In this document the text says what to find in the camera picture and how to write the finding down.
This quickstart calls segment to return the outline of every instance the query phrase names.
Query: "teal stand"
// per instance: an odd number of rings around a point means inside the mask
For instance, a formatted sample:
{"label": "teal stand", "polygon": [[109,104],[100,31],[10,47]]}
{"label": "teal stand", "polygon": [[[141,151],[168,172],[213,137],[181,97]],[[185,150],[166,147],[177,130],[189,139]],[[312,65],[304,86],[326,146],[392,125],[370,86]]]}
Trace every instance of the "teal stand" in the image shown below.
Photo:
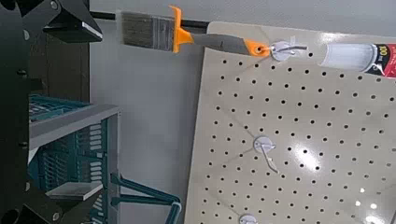
{"label": "teal stand", "polygon": [[111,205],[116,206],[119,203],[145,203],[171,206],[171,211],[169,212],[168,218],[166,219],[165,223],[177,223],[178,215],[181,212],[181,203],[178,197],[135,183],[134,181],[123,178],[122,175],[118,177],[115,174],[111,174],[111,183],[119,185],[121,187],[125,187],[127,189],[133,189],[148,195],[137,196],[121,194],[120,197],[114,197],[111,199]]}

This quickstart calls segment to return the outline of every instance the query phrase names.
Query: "bottle label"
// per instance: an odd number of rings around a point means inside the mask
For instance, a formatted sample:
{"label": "bottle label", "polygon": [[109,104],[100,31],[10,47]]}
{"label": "bottle label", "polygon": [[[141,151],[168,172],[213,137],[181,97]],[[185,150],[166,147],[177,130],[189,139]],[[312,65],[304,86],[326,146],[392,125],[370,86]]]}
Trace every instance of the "bottle label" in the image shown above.
{"label": "bottle label", "polygon": [[396,77],[396,44],[376,44],[376,59],[366,73]]}

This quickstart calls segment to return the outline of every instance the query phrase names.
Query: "paintbrush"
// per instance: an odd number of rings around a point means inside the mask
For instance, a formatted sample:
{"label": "paintbrush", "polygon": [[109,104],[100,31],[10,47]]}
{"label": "paintbrush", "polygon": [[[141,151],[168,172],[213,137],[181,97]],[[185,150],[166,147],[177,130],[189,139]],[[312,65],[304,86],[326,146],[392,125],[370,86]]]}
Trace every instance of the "paintbrush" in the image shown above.
{"label": "paintbrush", "polygon": [[233,36],[193,34],[180,27],[181,10],[171,7],[174,18],[117,11],[116,21],[122,44],[179,52],[181,44],[196,44],[223,52],[268,57],[271,49],[263,43]]}

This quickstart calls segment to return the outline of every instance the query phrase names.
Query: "teal basket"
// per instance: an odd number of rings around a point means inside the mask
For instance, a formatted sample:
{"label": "teal basket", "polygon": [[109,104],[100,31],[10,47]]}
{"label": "teal basket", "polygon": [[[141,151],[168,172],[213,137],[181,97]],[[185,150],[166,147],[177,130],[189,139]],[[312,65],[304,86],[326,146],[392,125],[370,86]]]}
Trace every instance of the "teal basket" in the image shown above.
{"label": "teal basket", "polygon": [[[32,122],[75,111],[88,104],[38,95],[30,96]],[[85,221],[106,224],[107,220],[107,120],[44,145],[29,164],[35,185],[49,191],[66,182],[101,182],[102,195]]]}
{"label": "teal basket", "polygon": [[42,119],[50,119],[87,105],[89,104],[40,95],[30,95],[29,119],[32,122]]}

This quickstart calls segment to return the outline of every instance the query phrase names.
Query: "white wall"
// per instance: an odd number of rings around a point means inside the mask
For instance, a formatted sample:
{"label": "white wall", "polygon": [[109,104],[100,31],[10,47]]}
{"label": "white wall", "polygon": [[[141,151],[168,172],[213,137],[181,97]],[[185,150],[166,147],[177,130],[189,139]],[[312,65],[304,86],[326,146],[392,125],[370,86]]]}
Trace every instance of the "white wall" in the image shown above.
{"label": "white wall", "polygon": [[[117,8],[198,21],[237,21],[370,35],[396,35],[394,0],[92,0],[92,10]],[[203,50],[178,55],[120,46],[113,21],[99,21],[102,43],[91,44],[93,103],[120,105],[120,170],[125,177],[187,195]],[[168,209],[125,204],[122,223],[164,223]]]}

